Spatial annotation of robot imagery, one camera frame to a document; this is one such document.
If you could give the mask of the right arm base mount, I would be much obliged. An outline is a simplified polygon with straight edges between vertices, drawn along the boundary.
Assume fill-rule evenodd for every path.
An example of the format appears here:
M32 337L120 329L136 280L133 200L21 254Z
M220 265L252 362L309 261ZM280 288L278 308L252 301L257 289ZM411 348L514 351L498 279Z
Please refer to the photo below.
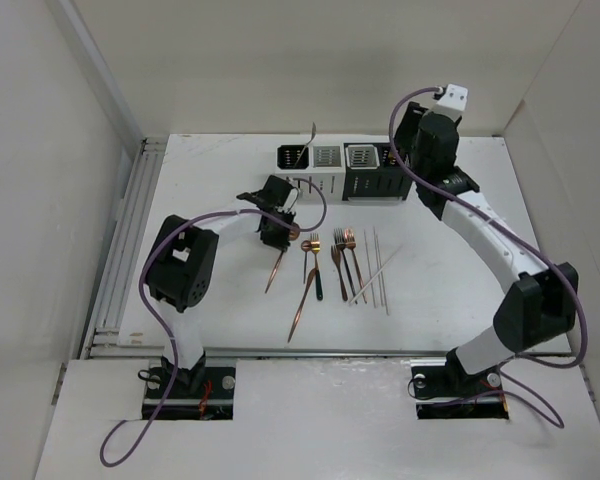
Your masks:
M460 377L447 365L420 362L411 366L408 387L419 420L509 419L495 367Z

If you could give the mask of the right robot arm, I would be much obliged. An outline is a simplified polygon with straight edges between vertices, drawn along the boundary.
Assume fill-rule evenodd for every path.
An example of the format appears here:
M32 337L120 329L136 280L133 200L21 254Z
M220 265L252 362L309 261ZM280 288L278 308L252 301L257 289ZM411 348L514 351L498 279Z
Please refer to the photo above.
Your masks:
M477 182L456 166L462 106L426 108L410 98L400 104L405 114L392 118L389 130L396 162L415 182L422 204L474 250L504 292L491 326L449 351L429 378L443 395L464 394L499 364L584 326L578 273L514 234Z

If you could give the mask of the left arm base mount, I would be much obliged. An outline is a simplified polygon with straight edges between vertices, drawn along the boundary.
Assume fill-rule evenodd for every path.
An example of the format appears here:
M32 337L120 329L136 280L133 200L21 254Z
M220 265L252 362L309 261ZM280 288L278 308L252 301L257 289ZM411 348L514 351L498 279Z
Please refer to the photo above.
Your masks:
M156 419L232 420L236 373L235 364L211 362L204 367L201 374L194 376L190 386L177 380ZM145 383L141 417L148 420L166 391L170 373L156 365L140 370L137 376Z

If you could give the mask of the large copper spoon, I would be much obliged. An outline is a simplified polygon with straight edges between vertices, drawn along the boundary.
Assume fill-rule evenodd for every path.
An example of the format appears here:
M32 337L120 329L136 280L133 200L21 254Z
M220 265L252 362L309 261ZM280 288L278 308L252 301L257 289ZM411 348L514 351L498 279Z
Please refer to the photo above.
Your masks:
M300 235L299 225L297 223L293 223L292 224L292 228L290 229L289 235L288 235L289 242L296 241L298 239L299 235ZM274 264L274 266L273 266L273 268L271 270L270 276L268 278L267 285L265 287L265 292L266 293L269 292L269 290L271 288L271 285L272 285L272 283L275 280L275 277L276 277L276 275L277 275L277 273L279 271L282 259L283 259L284 255L285 255L285 253L287 252L287 250L288 250L288 247L283 247L282 250L281 250L281 252L280 252L280 254L279 254L279 256L278 256L278 258L276 259L276 262L275 262L275 264Z

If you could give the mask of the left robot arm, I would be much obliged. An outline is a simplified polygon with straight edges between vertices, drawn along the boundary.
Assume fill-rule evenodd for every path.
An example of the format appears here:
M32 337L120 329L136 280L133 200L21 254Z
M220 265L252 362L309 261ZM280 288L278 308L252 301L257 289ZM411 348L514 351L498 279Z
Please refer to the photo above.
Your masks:
M181 396L203 387L205 351L199 323L186 311L209 290L217 251L256 234L267 247L284 253L290 246L295 213L292 185L269 176L264 186L244 192L218 212L194 219L168 216L141 271L141 298L167 328L171 345L161 359L161 379Z

